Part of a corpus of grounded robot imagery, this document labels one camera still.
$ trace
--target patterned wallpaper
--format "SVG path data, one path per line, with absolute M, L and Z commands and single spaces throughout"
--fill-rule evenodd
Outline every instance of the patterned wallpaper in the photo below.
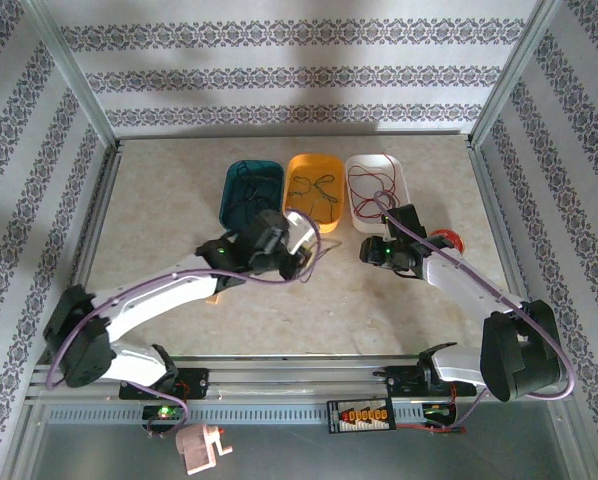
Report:
M 0 471 L 103 153 L 21 5 L 0 0 Z
M 481 152 L 526 289 L 555 308 L 598 459 L 598 0 L 564 2 Z
M 47 3 L 127 137 L 468 132 L 535 1 Z

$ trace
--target speckled countertop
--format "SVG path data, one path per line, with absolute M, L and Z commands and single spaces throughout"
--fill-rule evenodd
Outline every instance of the speckled countertop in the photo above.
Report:
M 505 280 L 461 136 L 131 140 L 125 143 L 88 288 L 133 282 L 175 264 L 224 233 L 218 221 L 227 168 L 244 159 L 287 165 L 304 152 L 386 152 L 402 162 L 429 232 L 451 228 L 466 258 Z M 171 355 L 403 354 L 456 341 L 479 345 L 483 319 L 466 318 L 443 292 L 358 260 L 366 235 L 346 204 L 329 252 L 309 283 L 246 284 L 217 305 L 188 303 L 129 333 Z

